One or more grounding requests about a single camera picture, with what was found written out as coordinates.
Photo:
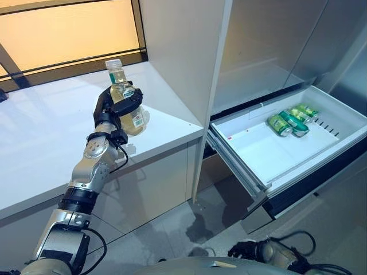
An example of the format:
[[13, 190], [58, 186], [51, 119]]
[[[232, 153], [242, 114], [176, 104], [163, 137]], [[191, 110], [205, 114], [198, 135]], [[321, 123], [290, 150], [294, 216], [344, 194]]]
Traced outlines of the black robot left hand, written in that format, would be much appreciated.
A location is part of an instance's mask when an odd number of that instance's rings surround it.
[[93, 113], [95, 127], [102, 122], [109, 122], [117, 129], [121, 129], [120, 117], [136, 110], [141, 105], [143, 93], [137, 88], [132, 96], [114, 103], [110, 90], [111, 87], [108, 87], [98, 97]]

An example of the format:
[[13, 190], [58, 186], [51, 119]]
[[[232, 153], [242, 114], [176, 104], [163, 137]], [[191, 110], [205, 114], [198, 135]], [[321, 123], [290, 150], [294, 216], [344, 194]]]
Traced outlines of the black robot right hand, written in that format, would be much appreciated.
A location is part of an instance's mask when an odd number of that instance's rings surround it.
[[263, 249], [267, 241], [238, 242], [229, 251], [228, 257], [243, 258], [264, 263]]

